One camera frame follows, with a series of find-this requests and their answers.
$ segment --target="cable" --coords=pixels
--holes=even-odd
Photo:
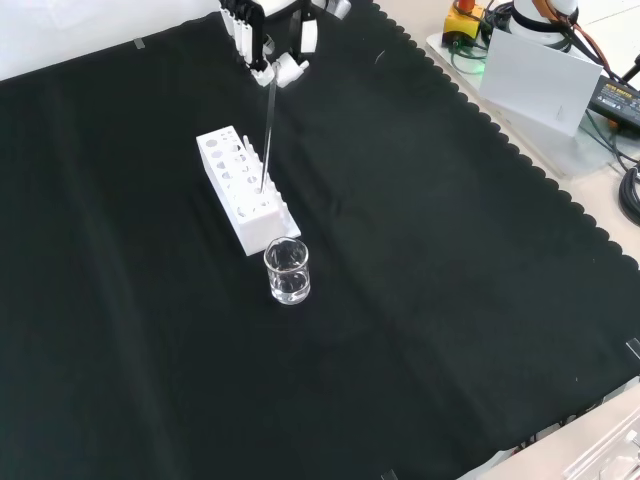
[[[493,31],[508,31],[509,20],[513,13],[513,2],[503,3],[491,10],[492,3],[484,11],[484,23],[480,25],[480,35],[485,44],[489,45]]]
[[[636,183],[640,184],[640,178],[638,175],[638,166],[640,166],[640,161],[624,155],[620,150],[618,150],[617,132],[613,133],[611,138],[612,143],[609,143],[600,128],[596,125],[596,122],[593,120],[593,116],[590,112],[587,112],[587,117],[589,118],[591,125],[593,125],[593,128],[598,132],[600,138],[602,138],[604,143],[607,145],[606,148],[614,154],[616,160],[626,172],[622,178],[622,182],[620,182],[620,188],[618,189],[618,203],[625,216],[631,222],[640,227],[640,198],[638,198],[638,191],[636,190]],[[634,162],[633,167],[628,168],[622,161],[623,158]]]
[[[489,50],[487,47],[485,47],[484,45],[480,45],[478,42],[471,42],[471,46],[474,48],[479,48],[480,50],[484,50],[485,52]]]
[[[457,52],[454,49],[451,49],[451,66],[455,68],[458,73],[462,73],[464,75],[480,75],[481,73],[483,73],[483,72],[468,72],[466,70],[462,70],[456,65],[456,55],[457,55]]]
[[[478,57],[476,55],[471,55],[461,51],[462,46],[460,42],[453,42],[453,46],[451,48],[451,66],[456,69],[458,73],[462,73],[464,75],[480,75],[482,72],[468,72],[466,70],[462,70],[456,65],[456,55],[462,58],[468,58],[469,60],[484,60],[487,57]]]
[[[624,175],[618,190],[618,201],[627,218],[640,227],[640,198],[638,198],[635,185],[637,181],[638,167],[636,165]]]
[[[468,58],[469,60],[486,60],[486,58],[487,58],[486,55],[484,57],[478,57],[476,55],[471,55],[469,53],[465,53],[465,52],[462,52],[460,50],[456,51],[456,55],[458,55],[459,57],[462,57],[462,58]]]
[[[609,142],[609,140],[607,140],[607,137],[604,135],[604,133],[602,133],[602,130],[600,130],[600,127],[598,127],[598,124],[596,123],[596,121],[593,119],[593,115],[591,115],[591,112],[587,111],[587,118],[589,119],[589,122],[591,122],[591,125],[593,126],[593,129],[596,131],[596,133],[600,136],[600,138],[602,139],[602,141],[605,143],[603,144],[602,142],[600,142],[597,138],[595,138],[588,130],[586,130],[583,127],[582,130],[584,130],[585,132],[587,132],[587,134],[589,136],[591,136],[591,138],[593,138],[596,142],[598,142],[600,145],[602,145],[603,147],[605,147],[607,150],[609,150],[611,153],[617,152],[618,155],[620,155],[620,157],[625,158],[627,160],[629,160],[630,162],[633,163],[638,163],[638,160],[636,160],[635,158],[630,157],[629,155],[625,155],[624,153],[620,152],[617,148],[617,145],[614,146],[611,142]]]

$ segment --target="table surface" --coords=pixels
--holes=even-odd
[[[196,148],[264,128],[218,15],[2,83],[3,477],[448,480],[633,376],[637,264],[353,4],[278,96],[295,308]]]
[[[640,385],[512,456],[479,480],[558,480],[582,454],[640,407]]]
[[[404,26],[419,44],[429,35],[441,30],[441,17],[450,4],[448,1],[412,0],[378,0],[377,3]],[[587,31],[594,36],[610,57],[614,69],[626,71],[640,53],[640,42],[633,33],[635,25],[640,22],[640,1],[582,0],[581,16],[583,25],[586,25]],[[586,212],[594,216],[598,224],[611,234],[612,240],[623,247],[625,253],[640,259],[640,231],[621,214],[617,206],[616,193],[621,176],[615,168],[603,168],[580,178],[561,178],[553,168],[549,167],[545,158],[538,156],[520,140],[517,131],[514,131],[501,117],[496,116],[493,109],[489,110],[490,107],[484,105],[484,101],[478,97],[475,90],[466,88],[463,79],[455,70],[429,48],[426,48],[426,51],[449,73],[453,81],[461,86],[472,101],[492,115],[493,121],[499,123],[503,131],[509,135],[510,142],[527,152],[549,177],[554,178],[563,190],[572,195],[574,201],[583,205]],[[636,86],[639,81],[640,78],[636,77]],[[479,478],[481,480],[512,480],[514,478],[557,480],[568,465],[639,405],[640,387],[635,387],[511,457]]]
[[[425,45],[429,35],[442,30],[443,12],[446,12],[450,5],[450,2],[443,0],[434,2],[380,0],[377,3],[391,18],[406,28],[419,45]],[[582,0],[580,2],[581,24],[603,49],[614,71],[626,72],[640,53],[640,40],[635,35],[636,26],[640,23],[639,7],[638,0],[607,2]],[[519,132],[514,127],[496,116],[495,110],[486,106],[473,89],[460,81],[455,70],[443,62],[438,55],[431,53],[431,56],[474,103],[492,115],[493,121],[501,125],[503,133],[509,136],[511,143],[532,158],[536,165],[545,170],[549,178],[557,181],[560,188],[572,196],[573,201],[580,203],[585,208],[585,212],[596,219],[598,226],[610,234],[611,240],[623,248],[625,254],[640,260],[640,229],[629,222],[618,207],[617,192],[622,177],[617,167],[601,168],[594,173],[577,178],[558,175],[557,170],[550,166],[547,159],[520,140]],[[635,82],[638,86],[640,77],[636,77]]]

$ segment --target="white wall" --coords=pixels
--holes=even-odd
[[[180,25],[217,0],[0,0],[0,79]]]

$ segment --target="water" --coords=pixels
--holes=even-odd
[[[280,274],[269,272],[269,283],[271,294],[284,305],[302,302],[311,291],[309,272],[305,270]]]

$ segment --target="black cable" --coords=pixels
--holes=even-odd
[[[462,52],[460,50],[456,51],[456,55],[462,58],[468,58],[469,60],[486,60],[486,55],[484,57],[478,57],[476,55],[471,55],[469,53]]]
[[[562,33],[562,35],[567,38],[567,40],[569,40],[569,42],[571,42],[574,47],[580,50],[589,60],[602,66],[607,75],[609,75],[609,78],[621,83],[622,85],[625,85],[628,88],[631,88],[634,91],[637,91],[633,86],[629,85],[629,82],[627,82],[624,78],[605,66],[606,62],[603,58],[600,57],[600,55],[598,54],[598,49],[589,39],[585,38],[585,41],[589,44],[589,47],[587,47],[587,45],[580,39],[580,37],[578,37],[578,35],[572,28],[567,27],[560,33]]]
[[[484,45],[480,45],[478,42],[471,42],[471,46],[474,48],[479,48],[480,50],[484,50],[485,52],[489,50],[487,47],[485,47]]]
[[[604,143],[607,145],[608,150],[613,152],[616,160],[626,172],[622,178],[622,182],[620,182],[620,188],[618,189],[618,203],[625,216],[631,222],[640,227],[640,198],[638,198],[638,191],[636,190],[636,183],[640,184],[640,178],[638,176],[638,166],[640,165],[640,161],[634,160],[618,150],[617,132],[614,132],[611,138],[612,143],[609,143],[600,128],[596,125],[596,122],[593,120],[593,116],[590,112],[587,112],[587,117],[589,118],[591,125],[593,125],[593,128],[598,132],[598,135],[600,135],[600,138],[602,138]],[[628,168],[622,161],[623,157],[634,162],[634,166]]]
[[[634,166],[624,175],[618,190],[620,209],[626,217],[640,227],[640,198],[636,190],[638,167]]]
[[[453,68],[455,68],[458,73],[462,73],[464,75],[480,75],[481,73],[483,73],[483,72],[468,72],[466,70],[462,70],[461,68],[459,68],[456,65],[456,55],[458,55],[456,50],[455,49],[451,49],[451,66]]]
[[[600,127],[598,127],[598,124],[596,123],[596,121],[593,119],[593,115],[591,115],[591,112],[587,111],[587,118],[589,119],[589,122],[591,122],[591,125],[593,126],[593,129],[596,131],[596,133],[600,136],[600,138],[602,139],[602,141],[606,144],[606,145],[602,145],[602,142],[598,141],[597,138],[595,138],[593,135],[591,135],[591,133],[582,128],[582,130],[584,130],[585,132],[587,132],[587,134],[589,134],[591,136],[591,138],[593,138],[596,142],[598,142],[600,145],[602,145],[603,147],[605,147],[607,150],[609,150],[611,153],[614,153],[617,151],[618,155],[620,155],[622,158],[625,158],[627,160],[629,160],[630,162],[633,163],[638,163],[638,160],[636,160],[635,158],[631,158],[629,155],[625,155],[624,153],[620,152],[617,147],[614,147],[613,144],[611,142],[609,142],[609,140],[607,140],[607,137],[605,137],[604,133],[602,133],[602,130],[600,130]]]
[[[509,30],[509,20],[514,9],[513,2],[503,3],[493,10],[490,9],[491,5],[490,3],[489,7],[485,9],[484,23],[480,25],[480,35],[487,45],[491,42],[491,36],[496,28],[505,32]]]

